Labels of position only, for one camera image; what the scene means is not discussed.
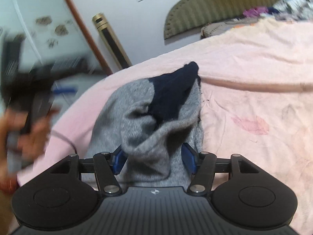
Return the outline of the person's left hand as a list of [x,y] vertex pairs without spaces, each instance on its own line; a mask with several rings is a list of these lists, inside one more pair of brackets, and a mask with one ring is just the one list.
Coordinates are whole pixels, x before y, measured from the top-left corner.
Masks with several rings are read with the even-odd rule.
[[[43,154],[50,134],[52,117],[59,113],[59,109],[51,108],[45,117],[40,118],[31,127],[28,134],[21,135],[17,140],[17,149],[28,161],[34,161]],[[7,164],[6,138],[9,132],[24,127],[28,114],[7,109],[1,116],[1,183],[9,179]]]

